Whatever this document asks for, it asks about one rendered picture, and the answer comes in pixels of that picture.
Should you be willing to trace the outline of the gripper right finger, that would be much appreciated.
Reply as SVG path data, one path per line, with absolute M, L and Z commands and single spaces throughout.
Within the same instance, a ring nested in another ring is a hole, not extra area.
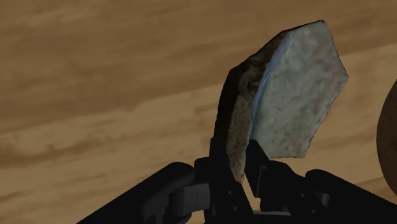
M 283 162 L 269 160 L 250 140 L 245 175 L 260 208 L 281 212 L 297 224 L 397 224 L 397 205 L 327 171 L 304 176 Z

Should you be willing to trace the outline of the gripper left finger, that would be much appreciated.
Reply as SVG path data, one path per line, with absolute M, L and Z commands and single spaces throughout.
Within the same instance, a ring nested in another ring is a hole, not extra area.
M 256 224 L 217 137 L 208 157 L 166 165 L 77 224 L 186 224 L 196 211 L 204 212 L 204 224 Z

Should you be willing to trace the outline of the brown round object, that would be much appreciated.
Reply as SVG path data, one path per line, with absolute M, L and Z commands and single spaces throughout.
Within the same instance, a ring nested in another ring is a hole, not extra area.
M 376 147 L 383 176 L 397 195 L 397 80 L 387 94 L 380 112 Z

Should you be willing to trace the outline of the grey stone slab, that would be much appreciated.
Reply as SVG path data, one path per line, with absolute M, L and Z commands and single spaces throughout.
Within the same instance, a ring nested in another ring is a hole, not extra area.
M 252 139 L 268 158 L 303 158 L 348 79 L 323 20 L 281 31 L 231 69 L 214 136 L 225 145 L 234 179 L 244 180 Z

